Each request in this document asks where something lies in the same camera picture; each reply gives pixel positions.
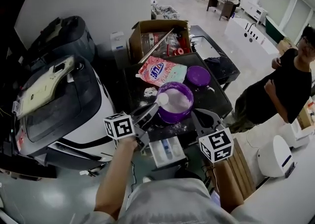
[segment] blue logo on bag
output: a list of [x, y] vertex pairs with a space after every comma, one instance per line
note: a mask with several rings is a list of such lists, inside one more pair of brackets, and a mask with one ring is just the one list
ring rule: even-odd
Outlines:
[[163, 73], [164, 71], [164, 64], [163, 63], [158, 63], [151, 67], [150, 70], [150, 78], [153, 80], [157, 80], [159, 76]]

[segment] white floor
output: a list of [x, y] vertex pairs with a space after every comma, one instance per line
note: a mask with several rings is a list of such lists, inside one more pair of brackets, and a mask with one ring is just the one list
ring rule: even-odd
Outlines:
[[[188, 20], [189, 25], [199, 25], [237, 66], [241, 74], [225, 91], [233, 106], [244, 89], [273, 71], [271, 62], [270, 64], [266, 62], [270, 67], [263, 70], [249, 63], [242, 51], [224, 35], [228, 21], [224, 17], [219, 21], [220, 14], [214, 12], [211, 8], [209, 8], [209, 11], [206, 11], [208, 0], [156, 0], [156, 2], [159, 5], [171, 5], [174, 7], [179, 12], [180, 18], [182, 20]], [[237, 13], [237, 15], [248, 19], [251, 23], [254, 22], [254, 19], [244, 14], [243, 11]], [[259, 25], [258, 29], [265, 34], [265, 28], [263, 26]], [[257, 113], [259, 113], [259, 104], [257, 105]], [[251, 169], [254, 182], [257, 185], [263, 180], [256, 159], [258, 147], [272, 140], [277, 134], [278, 128], [283, 124], [284, 121], [281, 117], [276, 115], [264, 124], [248, 131], [249, 133], [239, 133], [235, 136], [240, 143]]]

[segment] purple lid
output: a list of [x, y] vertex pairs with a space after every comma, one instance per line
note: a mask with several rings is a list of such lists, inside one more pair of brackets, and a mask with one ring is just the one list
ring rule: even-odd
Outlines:
[[187, 78], [197, 86], [206, 86], [210, 82], [210, 73], [203, 67], [194, 65], [188, 68]]

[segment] black t-shirt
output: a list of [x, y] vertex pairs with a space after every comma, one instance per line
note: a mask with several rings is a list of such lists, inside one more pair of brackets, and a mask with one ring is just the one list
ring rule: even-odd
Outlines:
[[287, 50], [281, 57], [281, 66], [261, 81], [247, 88], [248, 119], [261, 124], [278, 112], [266, 93], [264, 86], [268, 80], [274, 80], [277, 97], [287, 110], [289, 123], [292, 123], [311, 95], [312, 74], [302, 72], [294, 66], [296, 49]]

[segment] gray t-shirt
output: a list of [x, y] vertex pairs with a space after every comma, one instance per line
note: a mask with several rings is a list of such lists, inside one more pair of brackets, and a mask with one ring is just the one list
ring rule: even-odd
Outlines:
[[242, 206], [231, 214], [212, 202], [198, 179], [169, 179], [141, 184], [130, 195], [126, 212], [115, 221], [103, 212], [85, 216], [81, 224], [257, 224]]

